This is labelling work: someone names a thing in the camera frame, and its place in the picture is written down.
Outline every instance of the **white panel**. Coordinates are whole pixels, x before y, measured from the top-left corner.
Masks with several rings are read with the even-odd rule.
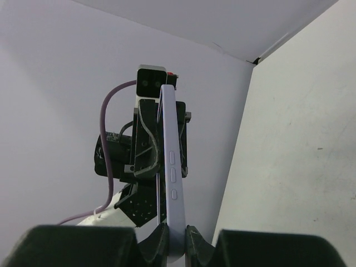
[[[355,13],[340,0],[255,68],[215,240],[320,235],[356,266]]]
[[[93,169],[101,102],[142,63],[180,76],[176,97],[192,112],[186,221],[212,239],[252,64],[73,1],[7,1],[0,38],[0,259],[31,226],[106,200]],[[134,87],[118,93],[107,129],[119,132],[134,106]]]
[[[74,1],[254,61],[337,0]]]

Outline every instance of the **black plastic part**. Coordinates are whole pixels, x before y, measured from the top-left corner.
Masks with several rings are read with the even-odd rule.
[[[174,86],[174,89],[176,89],[176,86],[177,86],[177,79],[178,79],[178,76],[175,75],[175,74],[168,74],[167,76],[167,84],[168,85],[173,85]]]
[[[141,99],[139,101],[133,172],[138,179],[154,180],[156,173],[159,172],[160,161],[158,157],[161,148],[158,146],[156,114],[157,105],[155,100]]]
[[[166,196],[163,185],[160,188],[161,221],[164,221],[166,219]],[[145,225],[157,216],[156,182],[140,181],[136,184],[127,184],[114,208],[121,209],[137,227]]]
[[[135,108],[133,111],[133,125],[132,125],[132,137],[131,137],[131,151],[130,151],[130,164],[135,163],[135,147],[136,147],[136,135],[137,135],[137,120],[139,119],[139,109]]]
[[[23,236],[1,266],[166,266],[168,242],[166,224],[139,244],[132,228],[38,226]]]
[[[186,266],[346,267],[317,236],[222,230],[213,249],[194,226],[187,226]]]
[[[178,133],[180,145],[180,160],[182,166],[182,177],[186,178],[188,175],[188,160],[187,160],[187,128],[186,124],[189,122],[186,119],[186,107],[184,102],[176,103],[177,106],[177,120],[178,120]]]
[[[106,134],[113,177],[119,179],[123,176],[126,176],[124,173],[124,167],[125,164],[130,163],[131,136],[122,135],[120,138],[121,142],[119,142],[118,134],[112,132],[107,132]],[[100,176],[107,176],[105,158],[104,154],[102,153],[100,136],[95,147],[94,163],[95,173]]]

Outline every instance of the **purple cable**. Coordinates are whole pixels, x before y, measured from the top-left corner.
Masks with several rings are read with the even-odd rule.
[[[102,211],[104,211],[110,204],[111,200],[112,200],[112,196],[113,196],[113,174],[112,174],[112,167],[111,167],[111,161],[107,160],[110,158],[109,156],[109,151],[108,151],[108,147],[107,147],[107,140],[106,140],[106,129],[105,129],[105,114],[106,114],[106,108],[107,105],[110,101],[110,99],[112,98],[112,96],[114,94],[116,94],[118,91],[120,91],[121,89],[124,89],[128,86],[131,85],[135,85],[136,81],[130,81],[130,82],[125,82],[117,87],[115,87],[113,90],[110,91],[110,93],[105,97],[102,105],[101,105],[101,110],[100,110],[100,139],[101,139],[101,145],[102,145],[102,151],[104,153],[104,158],[105,158],[105,165],[106,165],[106,171],[107,171],[107,180],[109,183],[109,193],[107,196],[107,200],[105,202],[104,205],[102,205],[101,207],[92,210],[92,211],[88,211],[86,213],[82,213],[82,214],[78,214],[69,218],[64,219],[63,221],[61,221],[59,223],[59,225],[64,224],[68,221],[72,221],[75,219],[79,219],[79,218],[83,218],[83,217],[87,217],[90,215],[93,215],[94,212],[95,213],[101,213]]]

